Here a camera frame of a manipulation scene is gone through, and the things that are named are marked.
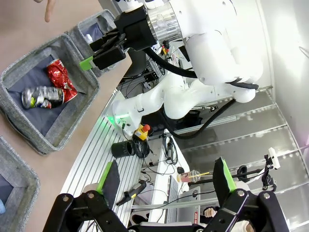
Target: crushed red can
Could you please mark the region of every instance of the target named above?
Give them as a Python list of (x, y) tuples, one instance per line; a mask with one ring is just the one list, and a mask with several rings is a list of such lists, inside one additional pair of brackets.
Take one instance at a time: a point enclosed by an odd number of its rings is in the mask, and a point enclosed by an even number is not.
[(47, 66), (47, 73), (54, 86), (63, 90), (64, 103), (76, 97), (77, 90), (69, 79), (68, 70), (64, 67), (60, 59), (53, 60)]

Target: screw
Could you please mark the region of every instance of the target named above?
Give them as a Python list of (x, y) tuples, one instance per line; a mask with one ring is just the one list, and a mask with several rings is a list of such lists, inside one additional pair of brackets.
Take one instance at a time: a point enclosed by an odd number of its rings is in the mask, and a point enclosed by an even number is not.
[(88, 197), (89, 197), (90, 199), (91, 199), (91, 198), (94, 198), (94, 196), (95, 196), (95, 195), (94, 195), (93, 193), (89, 193), (89, 194), (88, 194)]
[(64, 197), (62, 198), (62, 200), (63, 200), (64, 202), (67, 202), (67, 201), (69, 200), (69, 198), (68, 198), (67, 196), (64, 196)]
[(264, 193), (263, 196), (264, 196), (265, 199), (269, 199), (270, 198), (270, 195), (268, 193)]
[(237, 192), (237, 194), (238, 194), (240, 197), (243, 197), (243, 196), (245, 195), (244, 191), (242, 191), (242, 190), (239, 190), (239, 191)]

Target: red label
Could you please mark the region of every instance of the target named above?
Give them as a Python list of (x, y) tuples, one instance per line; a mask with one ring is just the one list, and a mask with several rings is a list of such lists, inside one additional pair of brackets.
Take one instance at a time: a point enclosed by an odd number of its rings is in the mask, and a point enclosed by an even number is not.
[(194, 224), (197, 224), (197, 211), (194, 213)]

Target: green tape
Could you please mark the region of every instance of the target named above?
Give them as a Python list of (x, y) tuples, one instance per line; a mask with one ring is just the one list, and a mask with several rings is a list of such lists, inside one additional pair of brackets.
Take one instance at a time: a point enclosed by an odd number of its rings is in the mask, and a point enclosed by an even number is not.
[(227, 181), (228, 188), (230, 189), (230, 192), (233, 192), (236, 189), (235, 182), (230, 173), (230, 170), (228, 169), (226, 161), (222, 159), (222, 162), (223, 162), (223, 172), (224, 172), (225, 179)]
[(93, 66), (90, 63), (93, 60), (93, 57), (88, 57), (87, 59), (84, 59), (83, 61), (81, 61), (79, 63), (80, 67), (82, 68), (82, 70), (89, 70), (92, 69)]
[(112, 166), (112, 162), (108, 162), (107, 165), (106, 165), (106, 168), (105, 168), (105, 170), (104, 170), (104, 172), (101, 176), (101, 179), (98, 183), (97, 192), (101, 195), (103, 195), (102, 188), (103, 188), (104, 182), (106, 180), (107, 174), (111, 169), (111, 166)]

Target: tan table surface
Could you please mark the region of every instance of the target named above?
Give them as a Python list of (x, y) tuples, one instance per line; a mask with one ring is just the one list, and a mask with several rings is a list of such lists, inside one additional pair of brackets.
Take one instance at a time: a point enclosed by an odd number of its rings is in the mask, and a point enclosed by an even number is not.
[[(0, 7), (0, 71), (34, 47), (69, 30), (78, 22), (102, 10), (97, 0), (58, 0), (50, 23), (44, 21), (46, 0), (5, 0)], [(127, 57), (100, 79), (101, 90), (84, 115), (66, 147), (47, 157), (37, 154), (0, 115), (0, 135), (38, 174), (41, 189), (31, 212), (27, 232), (41, 232), (56, 196), (87, 139), (98, 116), (117, 84), (124, 76), (131, 60)]]

